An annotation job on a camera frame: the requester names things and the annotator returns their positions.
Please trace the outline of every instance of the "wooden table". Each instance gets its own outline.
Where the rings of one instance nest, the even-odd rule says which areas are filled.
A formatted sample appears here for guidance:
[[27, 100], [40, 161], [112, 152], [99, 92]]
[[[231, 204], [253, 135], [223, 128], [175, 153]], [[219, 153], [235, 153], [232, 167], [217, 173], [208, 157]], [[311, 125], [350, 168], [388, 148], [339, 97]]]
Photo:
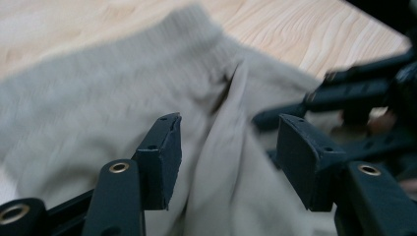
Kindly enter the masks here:
[[[150, 27], [190, 0], [0, 0], [0, 80], [45, 58]], [[400, 34], [339, 0], [202, 0], [242, 43], [321, 78], [408, 47]]]

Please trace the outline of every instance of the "gray cloth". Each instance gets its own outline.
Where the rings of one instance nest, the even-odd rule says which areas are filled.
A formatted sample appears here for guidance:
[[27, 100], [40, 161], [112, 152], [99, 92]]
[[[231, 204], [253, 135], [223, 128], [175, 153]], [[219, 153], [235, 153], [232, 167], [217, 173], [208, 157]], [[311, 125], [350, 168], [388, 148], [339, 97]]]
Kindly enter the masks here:
[[1, 161], [20, 197], [53, 207], [93, 188], [108, 161], [130, 158], [156, 118], [180, 112], [183, 162], [170, 210], [146, 213], [149, 235], [325, 235], [333, 228], [317, 229], [266, 157], [274, 140], [262, 142], [250, 124], [317, 85], [192, 5], [6, 79]]

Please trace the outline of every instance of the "metal grommet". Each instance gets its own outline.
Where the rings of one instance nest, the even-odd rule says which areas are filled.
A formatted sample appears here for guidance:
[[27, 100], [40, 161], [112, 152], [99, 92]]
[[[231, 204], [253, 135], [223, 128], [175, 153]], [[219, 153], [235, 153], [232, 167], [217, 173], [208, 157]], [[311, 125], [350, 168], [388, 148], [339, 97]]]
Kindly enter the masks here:
[[28, 205], [17, 204], [0, 212], [0, 225], [13, 223], [23, 218], [30, 210]]
[[367, 174], [367, 175], [372, 175], [372, 176], [379, 176], [381, 175], [381, 171], [371, 165], [366, 165], [366, 164], [360, 164], [358, 166], [358, 169], [360, 171], [362, 171], [363, 173]]
[[125, 162], [115, 163], [109, 168], [110, 172], [115, 173], [115, 174], [122, 173], [123, 171], [127, 169], [129, 169], [129, 164]]

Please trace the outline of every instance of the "black mechanical arm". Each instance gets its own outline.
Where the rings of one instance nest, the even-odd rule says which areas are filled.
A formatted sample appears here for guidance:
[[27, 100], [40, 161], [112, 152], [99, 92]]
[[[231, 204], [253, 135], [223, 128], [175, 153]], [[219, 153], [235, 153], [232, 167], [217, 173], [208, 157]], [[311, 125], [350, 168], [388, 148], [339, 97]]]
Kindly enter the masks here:
[[[276, 150], [268, 152], [304, 206], [330, 211], [339, 235], [417, 235], [417, 203], [398, 181], [417, 181], [417, 21], [409, 1], [350, 1], [396, 30], [406, 33], [412, 48], [399, 56], [332, 71], [323, 83], [295, 104], [266, 110], [254, 117], [261, 131], [278, 129]], [[406, 25], [398, 26], [404, 9]], [[384, 4], [391, 6], [385, 9]], [[307, 112], [339, 110], [343, 125], [366, 125], [373, 108], [395, 113], [389, 132], [338, 145], [305, 119]]]
[[144, 210], [168, 209], [181, 164], [181, 117], [156, 120], [131, 159], [105, 164], [95, 189], [46, 210], [42, 200], [0, 206], [0, 235], [146, 235]]

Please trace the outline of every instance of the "gray fabric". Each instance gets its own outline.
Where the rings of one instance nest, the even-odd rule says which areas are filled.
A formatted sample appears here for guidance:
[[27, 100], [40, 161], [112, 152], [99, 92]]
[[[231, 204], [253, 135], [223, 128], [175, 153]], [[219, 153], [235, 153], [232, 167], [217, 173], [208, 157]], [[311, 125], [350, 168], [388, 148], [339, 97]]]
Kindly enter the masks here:
[[93, 188], [108, 161], [130, 158], [157, 117], [180, 112], [183, 162], [170, 210], [147, 211], [149, 235], [331, 233], [268, 161], [274, 140], [250, 124], [317, 85], [225, 36], [193, 5], [4, 81], [1, 161], [21, 197], [53, 207]]

